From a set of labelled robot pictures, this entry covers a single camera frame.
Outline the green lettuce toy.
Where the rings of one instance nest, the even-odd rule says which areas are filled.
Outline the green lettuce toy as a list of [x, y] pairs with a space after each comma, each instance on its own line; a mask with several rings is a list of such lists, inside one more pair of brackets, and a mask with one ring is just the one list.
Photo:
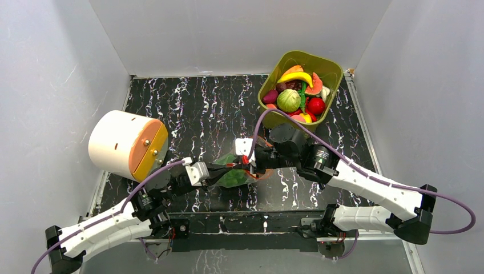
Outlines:
[[[219, 157], [218, 159], [216, 159], [215, 164], [219, 164], [219, 165], [230, 164], [230, 163], [233, 163], [233, 161], [236, 159], [237, 157], [234, 156], [233, 154], [225, 154]], [[232, 170], [230, 172], [227, 172], [225, 175], [223, 175], [221, 179], [217, 181], [215, 186], [232, 188], [232, 187], [242, 186], [245, 184], [252, 184], [255, 182], [256, 182], [256, 179], [250, 176], [247, 173], [247, 171]]]

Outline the orange pumpkin toy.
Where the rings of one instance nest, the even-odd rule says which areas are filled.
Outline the orange pumpkin toy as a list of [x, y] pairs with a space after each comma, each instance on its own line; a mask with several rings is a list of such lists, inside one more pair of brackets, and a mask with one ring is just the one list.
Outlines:
[[[264, 139], [262, 136], [258, 136], [257, 137], [257, 145], [259, 147], [262, 147], [262, 148], [272, 148], [273, 146], [270, 144], [270, 142], [268, 142], [266, 139]], [[268, 169], [268, 170], [265, 170], [264, 172], [260, 171], [260, 172], [257, 172], [256, 173], [256, 178], [257, 180], [263, 180], [263, 179], [267, 179], [271, 176], [272, 174], [272, 170], [271, 169]]]

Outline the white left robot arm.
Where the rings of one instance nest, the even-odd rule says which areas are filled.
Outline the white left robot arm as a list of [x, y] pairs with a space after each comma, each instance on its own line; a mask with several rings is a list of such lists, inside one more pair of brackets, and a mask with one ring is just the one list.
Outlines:
[[119, 204], [70, 227], [46, 229], [52, 273], [74, 273], [84, 261], [133, 239], [165, 237], [174, 230], [167, 214], [179, 196], [216, 184], [234, 164], [173, 162], [150, 174]]

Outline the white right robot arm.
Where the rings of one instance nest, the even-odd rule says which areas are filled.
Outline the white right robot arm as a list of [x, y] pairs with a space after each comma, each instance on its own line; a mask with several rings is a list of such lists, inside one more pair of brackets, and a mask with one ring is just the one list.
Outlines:
[[403, 184], [369, 171], [321, 143], [312, 143], [302, 130], [281, 124], [270, 134], [271, 147], [256, 145], [251, 155], [257, 171], [294, 168], [299, 177], [320, 187], [347, 190], [374, 202], [374, 206], [327, 205], [321, 219], [303, 224], [297, 230], [309, 237], [337, 236], [353, 230], [380, 231], [418, 245], [427, 243], [435, 196], [424, 185], [415, 191]]

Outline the red chili pepper toy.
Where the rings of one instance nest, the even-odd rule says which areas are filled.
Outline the red chili pepper toy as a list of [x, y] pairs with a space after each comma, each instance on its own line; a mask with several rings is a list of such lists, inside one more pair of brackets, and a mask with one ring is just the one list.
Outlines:
[[[298, 110], [296, 110], [296, 111], [294, 111], [294, 112], [289, 112], [289, 113], [288, 113], [288, 115], [289, 115], [290, 117], [292, 117], [294, 120], [297, 120], [297, 121], [299, 121], [299, 122], [304, 123], [303, 118], [300, 116], [300, 114], [301, 114], [301, 113], [303, 113], [303, 112], [301, 112], [301, 110], [300, 110], [300, 109], [298, 109]], [[317, 117], [316, 117], [316, 116], [314, 116], [314, 115], [313, 115], [312, 113], [310, 113], [309, 111], [305, 112], [305, 114], [309, 114], [309, 115], [312, 117], [312, 121], [313, 121], [313, 122], [316, 122], [316, 121], [317, 121]]]

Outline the green cabbage toy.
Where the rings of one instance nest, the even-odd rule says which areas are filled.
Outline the green cabbage toy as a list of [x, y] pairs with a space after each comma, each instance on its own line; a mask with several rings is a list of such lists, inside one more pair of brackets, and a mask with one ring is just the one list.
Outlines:
[[296, 90], [286, 89], [278, 95], [276, 104], [284, 112], [294, 112], [300, 107], [300, 102], [301, 96]]

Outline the dark red beet toy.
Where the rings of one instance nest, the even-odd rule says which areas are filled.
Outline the dark red beet toy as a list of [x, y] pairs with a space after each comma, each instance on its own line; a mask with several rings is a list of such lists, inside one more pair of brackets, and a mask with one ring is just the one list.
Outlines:
[[261, 101], [264, 104], [275, 104], [277, 102], [277, 98], [279, 96], [279, 92], [277, 90], [269, 90], [266, 95], [264, 95]]

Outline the white orange cylinder roll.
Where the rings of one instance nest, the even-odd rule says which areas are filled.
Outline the white orange cylinder roll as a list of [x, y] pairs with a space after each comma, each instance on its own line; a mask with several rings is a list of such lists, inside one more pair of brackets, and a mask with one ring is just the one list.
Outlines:
[[113, 110], [94, 127], [88, 155], [101, 170], [142, 182], [168, 150], [168, 130], [159, 119]]

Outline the green chili pepper toy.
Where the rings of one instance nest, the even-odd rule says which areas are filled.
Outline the green chili pepper toy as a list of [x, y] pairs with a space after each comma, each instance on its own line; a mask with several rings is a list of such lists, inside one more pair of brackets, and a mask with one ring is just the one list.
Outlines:
[[305, 104], [306, 104], [306, 96], [305, 90], [307, 88], [306, 82], [301, 82], [301, 90], [300, 90], [300, 110], [301, 112], [305, 113]]

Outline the dark brown round toy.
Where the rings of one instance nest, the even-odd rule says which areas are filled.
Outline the dark brown round toy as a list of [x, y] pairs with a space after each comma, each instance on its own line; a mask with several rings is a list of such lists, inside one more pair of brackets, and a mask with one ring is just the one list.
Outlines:
[[275, 86], [275, 90], [280, 94], [282, 93], [284, 90], [287, 89], [287, 85], [285, 83], [278, 83], [276, 86]]

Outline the dark red dates toy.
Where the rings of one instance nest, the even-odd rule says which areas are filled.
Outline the dark red dates toy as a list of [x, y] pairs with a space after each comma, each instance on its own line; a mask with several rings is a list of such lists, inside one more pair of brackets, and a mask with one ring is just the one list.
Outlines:
[[300, 91], [302, 89], [301, 80], [292, 80], [292, 81], [286, 82], [285, 84], [288, 89], [293, 89], [296, 91]]

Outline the watermelon slice toy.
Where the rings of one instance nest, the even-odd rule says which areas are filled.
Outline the watermelon slice toy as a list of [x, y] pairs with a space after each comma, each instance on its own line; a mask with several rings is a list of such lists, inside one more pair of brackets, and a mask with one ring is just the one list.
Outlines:
[[307, 86], [305, 90], [305, 95], [307, 96], [320, 96], [323, 87], [323, 82], [320, 77], [313, 72], [312, 73], [312, 87]]

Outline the yellow banana toy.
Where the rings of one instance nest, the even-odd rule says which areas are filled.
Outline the yellow banana toy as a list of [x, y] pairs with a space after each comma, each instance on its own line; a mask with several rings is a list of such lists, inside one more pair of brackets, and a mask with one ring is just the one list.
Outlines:
[[309, 87], [313, 88], [312, 76], [309, 75], [306, 72], [292, 72], [292, 73], [283, 75], [277, 81], [277, 84], [289, 82], [289, 81], [292, 81], [292, 80], [301, 80], [301, 81], [305, 82]]

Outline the orange carrot toy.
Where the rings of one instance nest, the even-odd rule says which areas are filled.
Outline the orange carrot toy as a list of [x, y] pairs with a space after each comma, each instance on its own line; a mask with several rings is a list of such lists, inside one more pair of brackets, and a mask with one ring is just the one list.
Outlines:
[[287, 74], [296, 73], [296, 72], [303, 72], [303, 71], [304, 71], [304, 69], [301, 65], [295, 65], [295, 66], [289, 68], [286, 72], [284, 72], [283, 76], [287, 75]]

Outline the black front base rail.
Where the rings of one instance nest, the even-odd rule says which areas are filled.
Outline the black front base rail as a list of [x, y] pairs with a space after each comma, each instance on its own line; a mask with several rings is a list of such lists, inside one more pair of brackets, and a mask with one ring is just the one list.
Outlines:
[[342, 233], [323, 222], [322, 210], [172, 213], [173, 251], [298, 249], [317, 252]]

